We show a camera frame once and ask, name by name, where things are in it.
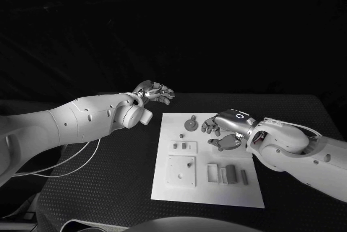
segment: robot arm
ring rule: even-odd
[[[58,108],[37,113],[0,116],[0,186],[41,152],[106,137],[139,122],[148,125],[148,101],[176,97],[164,85],[145,81],[132,93],[83,97]]]
[[[236,149],[246,140],[246,151],[252,152],[264,165],[275,171],[287,171],[306,185],[347,202],[347,143],[322,136],[310,128],[275,119],[257,120],[249,114],[228,110],[209,119],[203,132],[220,127],[235,134],[210,144],[219,150]],[[309,137],[298,127],[316,133]]]

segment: dark curtain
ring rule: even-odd
[[[314,94],[340,126],[347,0],[0,0],[0,15],[0,99],[66,103],[151,79]]]

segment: robotic hand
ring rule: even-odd
[[[139,122],[148,125],[150,101],[171,103],[173,89],[142,82],[132,93],[83,97],[56,109],[0,116],[0,186],[41,152],[73,143],[95,141]]]
[[[272,170],[287,171],[306,185],[347,202],[347,143],[324,137],[313,129],[265,118],[257,121],[235,109],[210,118],[202,131],[220,136],[220,128],[235,132],[223,139],[210,139],[219,151],[238,149],[246,142],[246,152],[257,155]],[[314,133],[307,136],[298,128]]]

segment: table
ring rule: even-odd
[[[58,231],[80,220],[125,227],[168,216],[209,217],[264,231],[346,231],[347,204],[304,185],[287,172],[270,170],[257,157],[255,168],[265,209],[151,200],[164,112],[216,112],[229,108],[254,115],[298,123],[343,140],[330,115],[313,95],[177,93],[170,106],[151,102],[148,126],[139,124],[102,139],[89,165],[70,176],[51,178],[38,203],[43,231]],[[89,160],[97,141],[53,175],[79,168]],[[83,147],[67,147],[66,160]]]

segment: mounting hole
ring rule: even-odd
[[[332,155],[330,154],[327,154],[326,156],[324,156],[324,162],[330,162],[332,161]]]

